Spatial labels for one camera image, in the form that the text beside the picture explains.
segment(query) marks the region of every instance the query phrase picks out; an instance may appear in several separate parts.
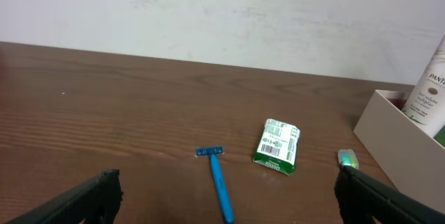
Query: wooden table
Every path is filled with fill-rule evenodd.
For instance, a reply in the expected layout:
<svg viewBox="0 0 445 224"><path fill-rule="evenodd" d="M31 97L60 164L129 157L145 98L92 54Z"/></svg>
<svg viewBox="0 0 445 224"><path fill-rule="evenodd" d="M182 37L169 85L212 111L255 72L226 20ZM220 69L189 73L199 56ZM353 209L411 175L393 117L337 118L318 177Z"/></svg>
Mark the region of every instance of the wooden table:
<svg viewBox="0 0 445 224"><path fill-rule="evenodd" d="M411 86L0 43L0 222L108 168L115 223L222 223L209 160L237 223L342 223L337 151L390 183L353 134L375 89ZM291 176L252 162L267 118L302 135Z"/></svg>

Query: razor head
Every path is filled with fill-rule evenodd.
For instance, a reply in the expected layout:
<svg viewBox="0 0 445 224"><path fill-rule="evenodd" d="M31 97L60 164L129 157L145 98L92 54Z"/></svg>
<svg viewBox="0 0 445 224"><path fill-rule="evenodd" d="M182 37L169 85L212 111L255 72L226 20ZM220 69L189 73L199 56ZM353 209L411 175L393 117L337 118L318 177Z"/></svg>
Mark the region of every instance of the razor head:
<svg viewBox="0 0 445 224"><path fill-rule="evenodd" d="M200 147L196 149L195 156L196 157L206 157L210 155L219 155L224 154L223 147Z"/></svg>

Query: shampoo bottle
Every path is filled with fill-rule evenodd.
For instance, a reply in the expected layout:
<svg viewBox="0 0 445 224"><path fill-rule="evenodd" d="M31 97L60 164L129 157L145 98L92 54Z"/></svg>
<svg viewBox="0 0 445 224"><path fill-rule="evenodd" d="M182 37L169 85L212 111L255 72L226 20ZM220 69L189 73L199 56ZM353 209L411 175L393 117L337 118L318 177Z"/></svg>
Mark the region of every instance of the shampoo bottle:
<svg viewBox="0 0 445 224"><path fill-rule="evenodd" d="M445 37L402 112L431 137L445 125Z"/></svg>

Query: cardboard box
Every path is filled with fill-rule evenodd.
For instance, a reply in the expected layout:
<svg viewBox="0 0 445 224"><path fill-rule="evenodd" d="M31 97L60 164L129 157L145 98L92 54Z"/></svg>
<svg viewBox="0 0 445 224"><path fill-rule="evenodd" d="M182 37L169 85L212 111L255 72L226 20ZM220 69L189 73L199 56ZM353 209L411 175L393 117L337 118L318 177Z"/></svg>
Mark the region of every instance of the cardboard box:
<svg viewBox="0 0 445 224"><path fill-rule="evenodd" d="M445 148L396 107L409 96L376 90L354 133L401 193L445 213Z"/></svg>

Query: white and green package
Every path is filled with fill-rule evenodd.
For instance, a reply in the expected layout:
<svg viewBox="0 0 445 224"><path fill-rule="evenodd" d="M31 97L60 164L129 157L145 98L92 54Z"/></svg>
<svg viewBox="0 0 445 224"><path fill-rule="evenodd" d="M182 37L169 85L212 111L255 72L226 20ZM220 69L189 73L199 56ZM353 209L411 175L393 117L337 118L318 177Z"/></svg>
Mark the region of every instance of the white and green package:
<svg viewBox="0 0 445 224"><path fill-rule="evenodd" d="M300 130L278 120L267 119L253 161L291 175L296 168Z"/></svg>

